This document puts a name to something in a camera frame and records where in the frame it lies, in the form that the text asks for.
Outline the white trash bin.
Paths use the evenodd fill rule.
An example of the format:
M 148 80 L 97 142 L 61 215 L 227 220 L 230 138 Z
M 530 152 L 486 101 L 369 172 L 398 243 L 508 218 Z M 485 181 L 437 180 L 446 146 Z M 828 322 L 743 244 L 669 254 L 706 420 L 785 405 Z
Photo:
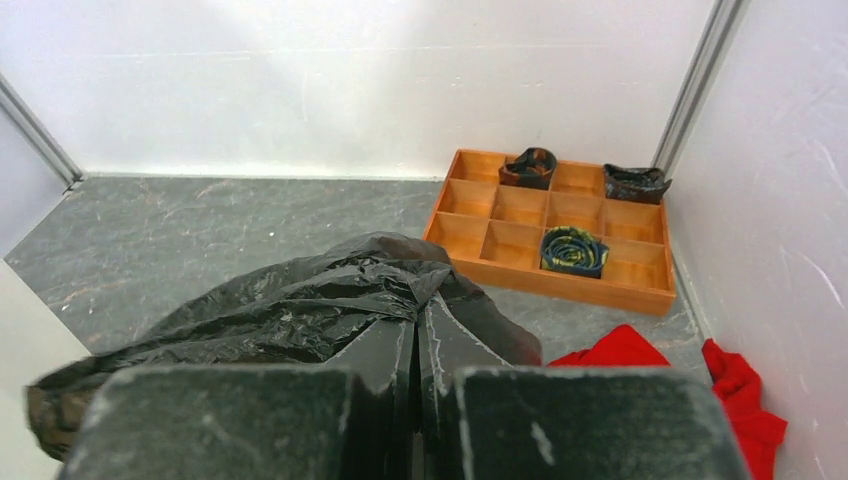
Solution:
M 1 477 L 53 479 L 61 463 L 44 454 L 27 423 L 26 387 L 89 354 L 78 338 L 6 264 L 1 264 Z

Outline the right aluminium corner post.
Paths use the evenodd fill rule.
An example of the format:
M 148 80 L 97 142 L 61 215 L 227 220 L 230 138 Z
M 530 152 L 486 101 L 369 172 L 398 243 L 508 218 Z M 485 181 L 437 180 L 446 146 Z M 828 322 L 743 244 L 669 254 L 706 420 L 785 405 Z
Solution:
M 673 176 L 749 4 L 744 0 L 713 2 L 651 164 L 667 178 Z

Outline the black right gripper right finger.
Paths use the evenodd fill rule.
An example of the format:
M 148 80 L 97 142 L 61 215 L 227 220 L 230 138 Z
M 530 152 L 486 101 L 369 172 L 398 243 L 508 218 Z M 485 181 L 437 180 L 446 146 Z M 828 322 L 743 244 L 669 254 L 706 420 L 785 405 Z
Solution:
M 669 368 L 513 366 L 432 298 L 418 322 L 427 479 L 745 479 L 718 399 Z

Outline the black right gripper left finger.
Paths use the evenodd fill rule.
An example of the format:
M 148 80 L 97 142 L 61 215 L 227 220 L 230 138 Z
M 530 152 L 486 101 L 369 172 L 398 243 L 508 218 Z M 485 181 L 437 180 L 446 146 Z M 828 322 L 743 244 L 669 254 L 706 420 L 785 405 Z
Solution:
M 63 479 L 408 479 L 413 324 L 377 322 L 322 364 L 113 375 Z

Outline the left aluminium corner post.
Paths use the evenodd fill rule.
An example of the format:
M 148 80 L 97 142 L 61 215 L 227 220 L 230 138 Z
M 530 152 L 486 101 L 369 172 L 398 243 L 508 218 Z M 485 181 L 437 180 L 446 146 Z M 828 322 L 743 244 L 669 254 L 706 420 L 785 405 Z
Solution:
M 1 112 L 61 179 L 65 191 L 75 190 L 85 180 L 82 169 L 48 132 L 4 75 L 1 75 Z

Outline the dark grey rolled tie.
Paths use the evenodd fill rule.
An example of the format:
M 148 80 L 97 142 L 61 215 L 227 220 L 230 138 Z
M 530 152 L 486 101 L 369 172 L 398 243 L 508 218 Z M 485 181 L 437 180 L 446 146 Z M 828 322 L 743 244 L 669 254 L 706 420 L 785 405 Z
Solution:
M 659 205 L 673 182 L 655 167 L 623 168 L 607 163 L 602 171 L 607 199 Z

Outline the red cloth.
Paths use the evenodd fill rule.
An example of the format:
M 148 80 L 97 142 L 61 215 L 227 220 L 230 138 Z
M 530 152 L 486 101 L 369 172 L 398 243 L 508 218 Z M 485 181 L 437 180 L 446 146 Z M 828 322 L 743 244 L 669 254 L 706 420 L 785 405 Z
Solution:
M 739 353 L 722 349 L 713 339 L 701 347 L 719 398 L 731 423 L 749 472 L 756 480 L 775 477 L 778 448 L 788 422 L 762 406 L 762 379 Z M 629 325 L 619 325 L 588 349 L 571 352 L 550 367 L 669 367 L 660 351 Z

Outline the black trash bag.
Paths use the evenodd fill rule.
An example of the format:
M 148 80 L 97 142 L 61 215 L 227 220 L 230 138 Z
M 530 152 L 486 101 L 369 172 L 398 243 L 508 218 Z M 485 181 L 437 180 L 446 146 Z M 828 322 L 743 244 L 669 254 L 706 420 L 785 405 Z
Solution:
M 64 460 L 94 393 L 138 365 L 329 360 L 377 322 L 412 323 L 441 298 L 506 362 L 537 365 L 539 340 L 513 323 L 439 245 L 373 232 L 327 252 L 237 276 L 179 306 L 130 344 L 59 368 L 25 390 L 40 448 Z

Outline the blue yellow rolled tie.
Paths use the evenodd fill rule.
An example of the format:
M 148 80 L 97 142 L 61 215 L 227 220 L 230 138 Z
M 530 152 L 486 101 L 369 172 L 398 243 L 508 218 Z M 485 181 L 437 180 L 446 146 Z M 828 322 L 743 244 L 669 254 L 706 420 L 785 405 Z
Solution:
M 540 268 L 545 271 L 600 279 L 609 247 L 589 231 L 574 226 L 548 230 L 540 244 Z

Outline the wooden compartment tray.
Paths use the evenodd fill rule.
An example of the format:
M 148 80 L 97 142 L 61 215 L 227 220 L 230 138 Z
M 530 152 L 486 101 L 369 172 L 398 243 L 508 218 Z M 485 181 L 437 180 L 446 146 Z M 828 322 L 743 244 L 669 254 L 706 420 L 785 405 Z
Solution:
M 662 316 L 677 297 L 665 207 L 607 197 L 600 165 L 562 161 L 546 189 L 501 183 L 515 155 L 456 151 L 423 237 L 471 280 Z M 555 227 L 586 230 L 610 249 L 599 278 L 542 267 Z

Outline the orange black rolled tie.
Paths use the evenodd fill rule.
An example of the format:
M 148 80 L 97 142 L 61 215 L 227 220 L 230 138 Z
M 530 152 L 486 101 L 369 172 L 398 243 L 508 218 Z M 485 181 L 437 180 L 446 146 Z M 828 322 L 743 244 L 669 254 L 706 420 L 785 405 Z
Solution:
M 558 159 L 551 151 L 529 147 L 517 157 L 504 161 L 498 170 L 499 184 L 547 190 L 557 166 Z

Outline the aluminium corner post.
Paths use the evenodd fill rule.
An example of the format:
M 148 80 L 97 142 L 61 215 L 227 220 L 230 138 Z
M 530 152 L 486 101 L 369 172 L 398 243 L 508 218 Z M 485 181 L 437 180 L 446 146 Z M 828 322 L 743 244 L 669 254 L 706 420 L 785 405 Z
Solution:
M 749 4 L 744 0 L 713 2 L 651 164 L 667 178 L 673 176 Z
M 82 169 L 48 132 L 4 75 L 1 75 L 1 112 L 61 179 L 65 191 L 75 190 L 85 180 Z

